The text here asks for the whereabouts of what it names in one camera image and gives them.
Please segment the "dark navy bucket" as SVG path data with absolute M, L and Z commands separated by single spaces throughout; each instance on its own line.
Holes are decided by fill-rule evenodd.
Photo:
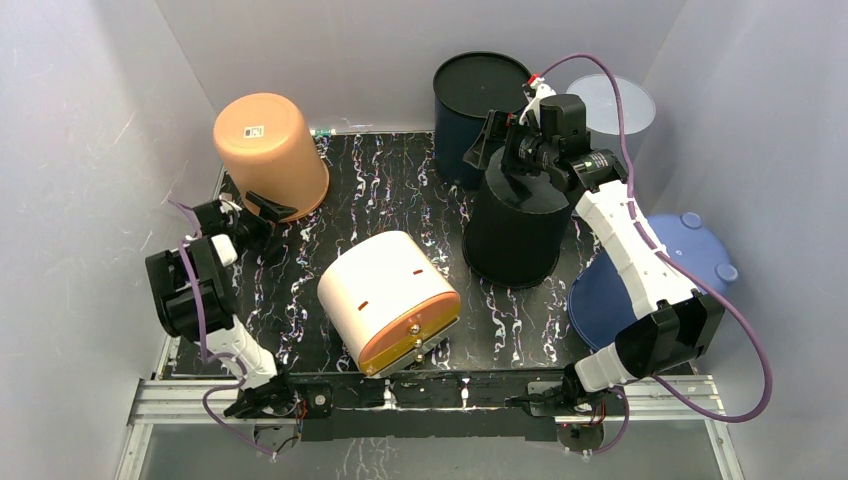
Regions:
M 463 161 L 491 110 L 519 112 L 530 71 L 504 54 L 472 51 L 446 60 L 435 72 L 434 161 L 442 181 L 476 190 L 483 172 Z

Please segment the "tan bucket black rim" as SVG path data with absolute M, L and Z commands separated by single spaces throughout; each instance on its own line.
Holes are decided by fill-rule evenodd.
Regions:
M 317 209 L 330 184 L 327 164 L 300 109 L 276 93 L 253 93 L 227 105 L 217 116 L 213 139 L 245 207 L 259 206 L 250 192 L 294 211 L 298 220 Z

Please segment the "large grey container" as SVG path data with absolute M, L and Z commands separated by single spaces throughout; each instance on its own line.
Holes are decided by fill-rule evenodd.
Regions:
M 656 105 L 650 94 L 638 83 L 615 76 L 622 100 L 626 146 L 635 162 L 647 132 L 656 118 Z M 611 150 L 624 161 L 620 145 L 617 103 L 614 90 L 605 74 L 587 75 L 575 80 L 566 90 L 577 95 L 586 106 L 586 126 L 594 150 Z

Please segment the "blue plastic bucket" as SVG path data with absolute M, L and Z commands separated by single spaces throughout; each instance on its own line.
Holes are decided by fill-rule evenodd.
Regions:
M 648 223 L 668 255 L 724 295 L 739 278 L 723 243 L 694 212 L 657 214 Z M 614 341 L 636 321 L 623 281 L 605 251 L 601 251 L 573 282 L 568 295 L 571 325 L 593 350 Z

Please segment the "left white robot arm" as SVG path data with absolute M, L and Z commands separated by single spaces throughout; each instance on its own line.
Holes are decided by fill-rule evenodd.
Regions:
M 221 195 L 189 207 L 172 203 L 194 228 L 175 249 L 145 259 L 155 310 L 164 331 L 200 347 L 204 361 L 218 360 L 243 390 L 260 388 L 260 403 L 275 416 L 294 411 L 297 387 L 274 355 L 248 333 L 237 313 L 228 267 L 248 250 L 272 253 L 274 225 L 297 210 L 253 191 L 247 200 L 256 213 Z

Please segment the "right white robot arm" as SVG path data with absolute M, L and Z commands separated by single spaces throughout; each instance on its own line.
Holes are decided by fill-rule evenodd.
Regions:
M 629 158 L 592 149 L 585 127 L 578 96 L 536 96 L 520 115 L 490 111 L 463 157 L 481 169 L 499 153 L 510 177 L 546 173 L 601 240 L 624 283 L 635 322 L 564 370 L 564 403 L 577 414 L 598 406 L 603 391 L 702 356 L 726 311 L 718 293 L 667 255 L 633 196 Z

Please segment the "white orange drawer box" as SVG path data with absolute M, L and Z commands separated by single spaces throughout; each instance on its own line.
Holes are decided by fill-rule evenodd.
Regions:
M 317 294 L 353 362 L 373 379 L 433 350 L 461 310 L 459 293 L 400 230 L 340 255 L 321 275 Z

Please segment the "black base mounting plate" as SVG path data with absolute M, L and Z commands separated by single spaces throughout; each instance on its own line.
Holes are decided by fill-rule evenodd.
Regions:
M 302 438 L 523 437 L 555 441 L 564 423 L 587 424 L 624 411 L 614 393 L 569 407 L 560 368 L 403 370 L 385 379 L 359 373 L 286 373 L 246 388 L 224 414 L 232 419 L 298 420 Z

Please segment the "aluminium frame rail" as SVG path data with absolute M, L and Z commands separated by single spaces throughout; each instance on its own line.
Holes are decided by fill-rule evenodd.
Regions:
M 587 424 L 564 423 L 559 427 L 555 441 L 528 441 L 558 443 L 568 453 L 590 456 L 625 432 L 633 431 L 641 422 L 694 423 L 705 429 L 721 477 L 742 477 L 729 431 L 719 420 L 724 409 L 712 377 L 673 376 L 665 384 L 643 380 L 618 387 L 610 393 L 622 400 L 622 414 L 610 420 L 599 415 Z M 283 437 L 299 435 L 302 438 L 302 428 L 293 418 L 226 417 L 224 411 L 236 400 L 237 394 L 230 379 L 142 381 L 129 416 L 131 437 L 119 468 L 119 477 L 130 479 L 140 475 L 146 448 L 157 426 L 213 425 L 223 420 L 242 430 L 255 429 L 259 437 L 279 433 Z

